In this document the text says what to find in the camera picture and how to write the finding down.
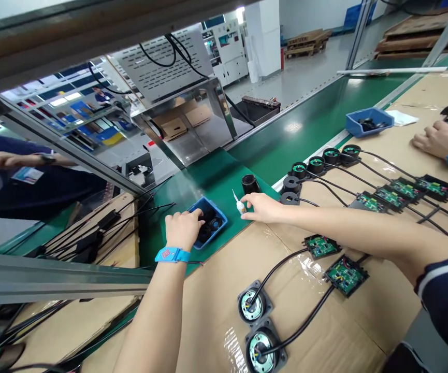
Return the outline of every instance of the grey floor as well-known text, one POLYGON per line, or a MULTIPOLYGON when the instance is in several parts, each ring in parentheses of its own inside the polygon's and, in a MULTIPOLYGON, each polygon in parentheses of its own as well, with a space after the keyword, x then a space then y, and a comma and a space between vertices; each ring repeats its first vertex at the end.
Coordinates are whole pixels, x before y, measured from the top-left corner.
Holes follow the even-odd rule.
MULTIPOLYGON (((356 61, 370 56, 384 32, 408 17, 403 12, 386 15, 373 21, 362 35, 356 61)), ((262 82, 252 84, 249 78, 224 88, 234 101, 241 101, 244 95, 257 98, 276 97, 284 109, 298 99, 344 70, 352 48, 354 34, 335 36, 329 39, 324 52, 312 57, 297 57, 284 62, 284 71, 262 82)))

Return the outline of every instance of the finger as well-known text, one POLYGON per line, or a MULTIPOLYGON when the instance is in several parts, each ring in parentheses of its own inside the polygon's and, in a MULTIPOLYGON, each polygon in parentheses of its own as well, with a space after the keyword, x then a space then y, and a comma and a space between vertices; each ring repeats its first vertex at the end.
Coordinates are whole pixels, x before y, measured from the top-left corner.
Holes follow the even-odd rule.
POLYGON ((243 215, 241 215, 241 218, 243 220, 257 220, 258 214, 256 212, 245 212, 243 215))
POLYGON ((434 127, 426 127, 424 128, 424 132, 426 133, 427 137, 433 136, 438 130, 434 127))
POLYGON ((199 217, 199 216, 203 215, 203 211, 201 209, 196 209, 193 212, 191 212, 191 215, 199 217))
POLYGON ((448 127, 448 123, 446 123, 444 121, 436 121, 436 122, 434 122, 434 124, 432 126, 433 126, 433 128, 436 128, 437 130, 442 130, 443 128, 448 127))

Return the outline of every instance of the green circuit board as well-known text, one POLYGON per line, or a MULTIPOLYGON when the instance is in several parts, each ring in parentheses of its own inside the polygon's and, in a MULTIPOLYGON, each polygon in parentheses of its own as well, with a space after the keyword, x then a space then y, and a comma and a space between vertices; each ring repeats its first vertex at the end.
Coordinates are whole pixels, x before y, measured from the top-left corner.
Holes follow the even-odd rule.
POLYGON ((374 194, 398 208, 402 207, 406 202, 404 198, 400 197, 395 192, 389 191, 384 188, 377 190, 374 194))
POLYGON ((397 190, 398 192, 409 196, 411 199, 419 198, 421 195, 421 191, 415 189, 412 185, 402 183, 399 180, 393 181, 389 186, 397 190))
POLYGON ((325 276, 346 297, 352 295, 369 277, 367 272, 344 255, 327 270, 325 276))
POLYGON ((385 206, 382 203, 378 202, 377 199, 368 197, 364 194, 359 195, 357 197, 357 201, 359 201, 365 207, 369 208, 372 211, 375 211, 375 212, 384 212, 385 211, 385 206))
POLYGON ((335 241, 319 235, 306 238, 304 245, 310 249, 309 251, 314 260, 333 255, 341 251, 341 248, 335 241))
POLYGON ((416 184, 419 185, 420 187, 423 187, 423 188, 429 190, 429 191, 438 193, 441 196, 445 196, 448 191, 447 187, 441 186, 439 183, 436 183, 436 182, 429 182, 426 180, 418 180, 416 182, 416 184))
POLYGON ((301 172, 303 170, 305 170, 305 166, 303 165, 296 165, 293 167, 293 171, 301 172))

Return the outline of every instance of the green conveyor belt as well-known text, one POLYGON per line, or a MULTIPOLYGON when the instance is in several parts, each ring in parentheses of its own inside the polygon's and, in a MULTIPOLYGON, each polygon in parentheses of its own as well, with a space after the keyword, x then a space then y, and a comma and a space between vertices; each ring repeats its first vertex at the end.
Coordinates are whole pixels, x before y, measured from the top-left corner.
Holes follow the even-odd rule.
MULTIPOLYGON (((423 59, 374 60, 360 68, 420 67, 423 59)), ((448 66, 448 56, 439 65, 448 66)), ((345 126, 347 113, 374 106, 411 74, 389 77, 343 77, 262 131, 229 150, 270 185, 331 140, 345 126)))

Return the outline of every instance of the electronic component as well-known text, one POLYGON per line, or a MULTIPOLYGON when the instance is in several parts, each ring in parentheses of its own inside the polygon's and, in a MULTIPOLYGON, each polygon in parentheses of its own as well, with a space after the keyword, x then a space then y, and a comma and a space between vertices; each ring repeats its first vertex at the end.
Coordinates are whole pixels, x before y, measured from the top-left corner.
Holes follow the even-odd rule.
POLYGON ((374 192, 374 197, 379 197, 389 203, 389 208, 395 212, 401 213, 410 203, 410 199, 403 193, 400 193, 390 186, 384 185, 374 192))
POLYGON ((115 210, 111 210, 100 221, 98 221, 98 227, 102 231, 109 230, 116 222, 120 220, 120 214, 115 210))
POLYGON ((357 201, 362 203, 365 207, 371 211, 386 213, 389 210, 389 203, 381 200, 380 198, 375 198, 369 192, 363 191, 357 196, 357 201))
POLYGON ((246 322, 250 326, 253 326, 261 318, 268 316, 273 309, 272 302, 263 289, 256 297, 255 302, 250 305, 250 302, 255 296, 260 285, 260 281, 256 280, 238 296, 239 315, 244 320, 244 322, 246 322))
POLYGON ((325 168, 326 160, 322 157, 312 157, 308 160, 307 170, 317 176, 323 176, 326 174, 327 169, 325 168))
POLYGON ((291 166, 290 175, 295 176, 300 180, 304 179, 308 175, 307 174, 307 165, 303 162, 293 163, 293 165, 291 166))
POLYGON ((425 195, 423 190, 418 189, 417 184, 404 178, 393 180, 389 186, 401 194, 404 194, 405 197, 410 200, 410 203, 416 203, 425 195))
POLYGON ((355 261, 343 255, 325 271, 324 278, 349 298, 369 278, 369 274, 355 261))
POLYGON ((325 256, 330 256, 341 251, 341 248, 336 241, 321 235, 313 235, 305 238, 303 241, 303 246, 310 251, 310 254, 312 254, 314 260, 325 256))
POLYGON ((448 183, 446 181, 437 179, 430 175, 424 175, 417 179, 418 187, 426 190, 426 195, 439 201, 447 202, 448 200, 448 183))
POLYGON ((352 144, 345 145, 340 155, 341 164, 344 167, 354 166, 358 164, 360 160, 359 156, 360 156, 360 146, 352 144))
POLYGON ((338 166, 341 163, 341 157, 339 156, 339 150, 336 148, 327 148, 322 153, 322 158, 326 160, 326 163, 338 166))
POLYGON ((259 322, 244 338, 246 342, 246 364, 251 373, 275 373, 287 362, 285 349, 261 356, 279 344, 279 335, 269 318, 259 322))
POLYGON ((282 182, 283 187, 282 191, 284 192, 293 192, 296 194, 300 193, 300 180, 295 176, 286 176, 282 182))
POLYGON ((281 199, 279 200, 280 203, 283 205, 293 205, 298 206, 300 204, 298 194, 294 192, 285 192, 281 195, 281 199))

